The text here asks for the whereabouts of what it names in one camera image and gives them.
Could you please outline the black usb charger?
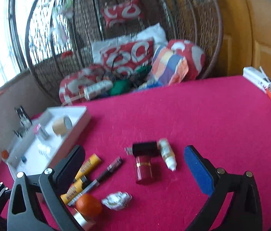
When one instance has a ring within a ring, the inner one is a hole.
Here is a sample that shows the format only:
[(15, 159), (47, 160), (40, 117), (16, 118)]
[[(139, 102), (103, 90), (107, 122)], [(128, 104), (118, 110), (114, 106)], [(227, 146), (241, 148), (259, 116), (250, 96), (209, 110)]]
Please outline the black usb charger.
[(156, 141), (133, 143), (131, 147), (125, 148), (125, 152), (127, 155), (133, 155), (134, 157), (157, 157), (160, 155)]

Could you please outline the small orange fruit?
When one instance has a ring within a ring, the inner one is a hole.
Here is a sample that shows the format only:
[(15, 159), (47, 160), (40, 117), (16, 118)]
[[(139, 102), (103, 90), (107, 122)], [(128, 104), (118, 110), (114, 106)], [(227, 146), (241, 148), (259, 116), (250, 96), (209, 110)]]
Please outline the small orange fruit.
[(3, 150), (3, 151), (1, 152), (1, 155), (2, 155), (2, 158), (3, 158), (4, 160), (6, 160), (6, 159), (9, 158), (9, 152), (8, 152), (7, 150)]

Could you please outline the brown wicker egg chair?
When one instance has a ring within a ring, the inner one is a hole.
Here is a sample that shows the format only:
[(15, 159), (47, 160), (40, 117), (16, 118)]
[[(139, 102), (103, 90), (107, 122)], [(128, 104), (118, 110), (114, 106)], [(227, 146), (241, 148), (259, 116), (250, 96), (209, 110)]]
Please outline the brown wicker egg chair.
[(73, 16), (59, 16), (68, 40), (61, 44), (51, 19), (54, 5), (65, 0), (35, 0), (29, 13), (25, 50), (28, 68), (38, 86), (59, 102), (59, 84), (64, 77), (93, 63), (91, 44), (114, 37), (135, 36), (160, 23), (167, 39), (186, 39), (205, 51), (206, 64), (200, 72), (207, 78), (215, 67), (223, 42), (223, 19), (217, 0), (140, 0), (145, 19), (106, 28), (101, 10), (128, 0), (73, 0)]

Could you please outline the white cardboard tray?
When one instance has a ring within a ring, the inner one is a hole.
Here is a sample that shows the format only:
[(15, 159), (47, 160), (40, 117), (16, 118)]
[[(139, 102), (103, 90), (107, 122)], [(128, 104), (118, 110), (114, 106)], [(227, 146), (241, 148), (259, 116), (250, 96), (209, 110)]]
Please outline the white cardboard tray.
[(5, 160), (13, 179), (17, 173), (40, 174), (66, 157), (91, 115), (86, 106), (49, 107), (23, 137), (13, 137)]

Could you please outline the silver metal tin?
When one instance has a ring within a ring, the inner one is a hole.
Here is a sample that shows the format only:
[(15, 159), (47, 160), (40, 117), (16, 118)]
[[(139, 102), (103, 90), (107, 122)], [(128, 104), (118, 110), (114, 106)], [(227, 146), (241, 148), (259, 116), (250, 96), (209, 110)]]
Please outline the silver metal tin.
[(77, 223), (82, 227), (83, 230), (90, 230), (96, 223), (93, 219), (85, 218), (80, 212), (76, 209), (73, 209), (73, 217)]

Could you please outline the black gel pen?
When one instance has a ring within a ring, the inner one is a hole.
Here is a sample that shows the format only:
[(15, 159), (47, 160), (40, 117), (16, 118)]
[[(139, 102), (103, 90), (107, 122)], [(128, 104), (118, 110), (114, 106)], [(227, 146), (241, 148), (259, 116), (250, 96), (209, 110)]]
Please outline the black gel pen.
[(84, 194), (90, 192), (93, 188), (97, 187), (104, 180), (109, 178), (120, 166), (122, 165), (122, 158), (118, 157), (115, 159), (107, 169), (100, 174), (100, 176), (93, 180), (88, 186), (86, 186), (80, 193), (78, 193), (67, 205), (69, 207), (74, 206), (77, 200)]

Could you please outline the crumpled white paper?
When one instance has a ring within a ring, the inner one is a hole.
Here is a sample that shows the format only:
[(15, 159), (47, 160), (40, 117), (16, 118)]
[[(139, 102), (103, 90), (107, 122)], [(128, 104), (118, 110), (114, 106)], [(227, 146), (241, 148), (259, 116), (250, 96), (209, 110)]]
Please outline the crumpled white paper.
[(109, 194), (106, 198), (101, 200), (102, 205), (110, 210), (119, 211), (124, 209), (132, 200), (132, 195), (127, 192), (115, 192)]

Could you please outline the black cat glasses holder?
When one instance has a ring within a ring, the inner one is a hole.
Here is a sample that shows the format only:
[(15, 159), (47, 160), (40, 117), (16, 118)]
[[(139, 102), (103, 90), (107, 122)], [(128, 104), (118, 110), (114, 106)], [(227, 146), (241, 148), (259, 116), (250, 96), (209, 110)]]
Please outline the black cat glasses holder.
[(19, 107), (15, 107), (14, 109), (18, 114), (20, 123), (22, 124), (24, 129), (29, 129), (32, 126), (32, 120), (24, 110), (23, 106), (20, 105)]

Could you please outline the orange mandarin near gripper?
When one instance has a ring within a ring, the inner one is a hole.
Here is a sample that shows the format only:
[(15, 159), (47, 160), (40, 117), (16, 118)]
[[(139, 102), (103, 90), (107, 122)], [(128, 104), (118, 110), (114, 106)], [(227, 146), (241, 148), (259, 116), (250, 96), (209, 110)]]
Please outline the orange mandarin near gripper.
[(95, 218), (102, 212), (101, 202), (91, 194), (84, 194), (76, 201), (76, 209), (87, 218)]

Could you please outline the eyeglasses with paw frames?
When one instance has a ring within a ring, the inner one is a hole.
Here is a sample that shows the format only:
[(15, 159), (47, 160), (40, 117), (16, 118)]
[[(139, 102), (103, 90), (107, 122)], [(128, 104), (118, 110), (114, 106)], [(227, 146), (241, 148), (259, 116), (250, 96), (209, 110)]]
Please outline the eyeglasses with paw frames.
[(18, 138), (23, 138), (26, 135), (26, 130), (23, 128), (18, 128), (17, 130), (13, 130), (13, 133)]

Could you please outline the dark red lipstick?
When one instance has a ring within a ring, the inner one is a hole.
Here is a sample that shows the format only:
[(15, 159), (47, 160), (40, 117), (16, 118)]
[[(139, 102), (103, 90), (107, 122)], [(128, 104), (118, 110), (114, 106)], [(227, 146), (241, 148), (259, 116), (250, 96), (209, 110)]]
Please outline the dark red lipstick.
[(153, 181), (151, 158), (148, 156), (138, 156), (135, 158), (136, 183), (147, 185)]

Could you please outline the white power strip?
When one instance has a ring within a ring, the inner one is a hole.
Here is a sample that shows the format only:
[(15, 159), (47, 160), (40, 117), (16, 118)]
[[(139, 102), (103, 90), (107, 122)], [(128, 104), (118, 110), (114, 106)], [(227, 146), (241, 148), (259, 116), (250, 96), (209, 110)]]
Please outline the white power strip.
[(104, 94), (113, 87), (113, 82), (110, 80), (102, 80), (93, 85), (80, 90), (79, 94), (65, 99), (62, 106), (71, 105), (74, 101), (85, 99), (86, 101), (91, 101), (92, 99)]

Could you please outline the brown tape roll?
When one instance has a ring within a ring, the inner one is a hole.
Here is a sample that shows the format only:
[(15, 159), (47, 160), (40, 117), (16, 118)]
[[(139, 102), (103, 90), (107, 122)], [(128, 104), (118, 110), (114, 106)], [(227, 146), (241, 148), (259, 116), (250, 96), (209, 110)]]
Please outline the brown tape roll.
[(71, 119), (68, 116), (63, 116), (55, 120), (52, 124), (52, 129), (55, 135), (64, 136), (73, 128)]

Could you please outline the pink eraser box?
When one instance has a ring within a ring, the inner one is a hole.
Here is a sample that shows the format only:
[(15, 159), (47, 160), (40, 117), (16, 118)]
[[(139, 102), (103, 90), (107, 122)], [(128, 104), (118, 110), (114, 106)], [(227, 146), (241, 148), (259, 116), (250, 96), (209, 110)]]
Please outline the pink eraser box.
[(45, 141), (50, 137), (48, 132), (45, 130), (44, 126), (42, 126), (41, 124), (37, 124), (35, 126), (33, 133), (36, 135), (37, 139), (39, 139), (40, 141)]

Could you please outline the red white seat cushion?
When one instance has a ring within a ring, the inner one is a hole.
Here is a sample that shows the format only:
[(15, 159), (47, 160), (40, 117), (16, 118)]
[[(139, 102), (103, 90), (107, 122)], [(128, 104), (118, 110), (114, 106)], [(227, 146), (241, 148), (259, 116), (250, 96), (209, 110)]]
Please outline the red white seat cushion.
[[(159, 46), (163, 46), (163, 45), (154, 44), (154, 53)], [(170, 40), (165, 47), (167, 47), (168, 49), (171, 49), (176, 54), (179, 54), (187, 59), (189, 71), (187, 75), (185, 76), (185, 78), (183, 79), (183, 81), (195, 80), (206, 64), (206, 55), (204, 51), (199, 46), (195, 45), (194, 43), (188, 40), (181, 40), (181, 39)], [(61, 103), (63, 103), (65, 99), (78, 95), (81, 89), (86, 88), (90, 85), (93, 85), (97, 82), (100, 82), (102, 80), (110, 80), (114, 82), (116, 78), (122, 78), (122, 76), (123, 76), (122, 74), (112, 73), (107, 68), (105, 68), (103, 66), (103, 61), (100, 64), (93, 64), (87, 68), (82, 69), (81, 71), (77, 73), (73, 73), (66, 76), (61, 81), (60, 87), (59, 87), (60, 101)], [(166, 86), (159, 86), (159, 85), (154, 85), (154, 84), (149, 85), (147, 83), (148, 78), (149, 78), (149, 75), (146, 79), (146, 82), (142, 86), (132, 91), (145, 90), (145, 89), (151, 89), (151, 88), (157, 88), (157, 87), (166, 87)], [(106, 93), (107, 92), (96, 97), (95, 99), (109, 97)], [(72, 105), (75, 103), (84, 102), (84, 101), (86, 100), (80, 99), (80, 100), (74, 101)]]

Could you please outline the yellow lighter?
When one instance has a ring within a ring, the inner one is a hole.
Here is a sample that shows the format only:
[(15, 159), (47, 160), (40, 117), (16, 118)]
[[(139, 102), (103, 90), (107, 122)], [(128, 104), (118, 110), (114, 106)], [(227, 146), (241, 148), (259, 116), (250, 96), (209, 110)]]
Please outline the yellow lighter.
[(74, 178), (74, 182), (79, 180), (82, 176), (86, 176), (91, 171), (93, 171), (100, 163), (101, 159), (96, 155), (91, 155), (87, 160), (84, 161), (81, 168), (79, 169), (78, 173), (76, 174)]
[(80, 177), (74, 182), (65, 194), (60, 197), (65, 205), (67, 205), (75, 196), (77, 196), (88, 184), (89, 180), (86, 176)]

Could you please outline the red white centre cushion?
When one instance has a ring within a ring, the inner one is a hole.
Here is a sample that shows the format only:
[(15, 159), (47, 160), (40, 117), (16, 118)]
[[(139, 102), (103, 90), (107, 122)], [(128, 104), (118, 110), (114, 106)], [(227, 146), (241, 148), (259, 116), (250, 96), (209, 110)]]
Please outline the red white centre cushion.
[(140, 40), (101, 50), (103, 66), (112, 73), (128, 75), (151, 62), (154, 39)]

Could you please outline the small white dropper bottle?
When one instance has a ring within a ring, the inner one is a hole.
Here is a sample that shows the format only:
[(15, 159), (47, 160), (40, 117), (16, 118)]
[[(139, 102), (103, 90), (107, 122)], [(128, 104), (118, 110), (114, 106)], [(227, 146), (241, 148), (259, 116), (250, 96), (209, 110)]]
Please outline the small white dropper bottle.
[(166, 138), (160, 139), (158, 140), (157, 145), (167, 168), (172, 172), (175, 171), (177, 168), (177, 161), (168, 140)]

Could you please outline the green plush ball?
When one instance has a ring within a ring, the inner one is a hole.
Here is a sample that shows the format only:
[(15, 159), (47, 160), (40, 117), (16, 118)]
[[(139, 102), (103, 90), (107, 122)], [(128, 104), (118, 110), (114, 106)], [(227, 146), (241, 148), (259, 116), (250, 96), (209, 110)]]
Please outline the green plush ball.
[(142, 86), (152, 69), (151, 65), (142, 65), (137, 67), (132, 74), (123, 75), (122, 78), (116, 78), (113, 87), (107, 91), (108, 96), (122, 95)]

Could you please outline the white feather dreamcatcher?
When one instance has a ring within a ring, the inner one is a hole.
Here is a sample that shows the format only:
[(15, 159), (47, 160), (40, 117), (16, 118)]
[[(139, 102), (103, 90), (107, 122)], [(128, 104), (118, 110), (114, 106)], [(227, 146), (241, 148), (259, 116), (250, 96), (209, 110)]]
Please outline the white feather dreamcatcher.
[(65, 28), (61, 22), (59, 22), (59, 16), (63, 16), (64, 18), (70, 19), (73, 16), (73, 8), (72, 8), (73, 0), (65, 0), (63, 5), (57, 7), (54, 5), (52, 10), (51, 19), (53, 22), (53, 26), (50, 28), (50, 34), (55, 32), (61, 44), (66, 44), (68, 37), (65, 32)]

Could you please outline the white pillow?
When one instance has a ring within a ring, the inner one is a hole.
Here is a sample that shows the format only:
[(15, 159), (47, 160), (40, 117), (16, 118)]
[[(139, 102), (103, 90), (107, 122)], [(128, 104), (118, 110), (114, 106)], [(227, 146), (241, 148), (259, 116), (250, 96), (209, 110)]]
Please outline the white pillow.
[(153, 26), (150, 26), (144, 29), (140, 33), (136, 34), (135, 36), (122, 36), (122, 37), (107, 39), (104, 41), (93, 42), (91, 44), (93, 63), (102, 62), (101, 49), (103, 48), (122, 45), (122, 44), (130, 43), (130, 42), (140, 41), (140, 40), (147, 40), (148, 38), (153, 38), (155, 45), (166, 46), (168, 44), (165, 30), (162, 28), (160, 23), (157, 23)]

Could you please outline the white box on table edge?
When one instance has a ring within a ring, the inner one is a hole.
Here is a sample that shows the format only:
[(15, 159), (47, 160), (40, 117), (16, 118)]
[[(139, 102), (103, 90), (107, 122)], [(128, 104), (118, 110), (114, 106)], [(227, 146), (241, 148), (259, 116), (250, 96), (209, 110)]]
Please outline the white box on table edge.
[(243, 68), (243, 77), (245, 77), (248, 81), (257, 86), (264, 93), (266, 93), (265, 89), (271, 86), (271, 83), (265, 80), (261, 71), (255, 69), (252, 66)]

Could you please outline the plaid checkered cushion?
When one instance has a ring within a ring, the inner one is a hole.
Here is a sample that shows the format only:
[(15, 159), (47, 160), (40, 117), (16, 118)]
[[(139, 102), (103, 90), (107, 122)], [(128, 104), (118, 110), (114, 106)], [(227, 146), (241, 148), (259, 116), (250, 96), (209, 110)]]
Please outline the plaid checkered cushion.
[(152, 59), (147, 83), (167, 86), (183, 81), (189, 71), (187, 59), (165, 46), (159, 46)]

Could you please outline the small red hanging pillow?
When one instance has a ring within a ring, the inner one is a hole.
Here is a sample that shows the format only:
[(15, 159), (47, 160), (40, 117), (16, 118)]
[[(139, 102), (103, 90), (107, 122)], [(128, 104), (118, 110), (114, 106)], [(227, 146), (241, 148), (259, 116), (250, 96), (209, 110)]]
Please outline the small red hanging pillow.
[(145, 13), (140, 0), (129, 0), (118, 5), (107, 6), (101, 10), (106, 22), (106, 28), (118, 23), (125, 23), (136, 19), (145, 19)]

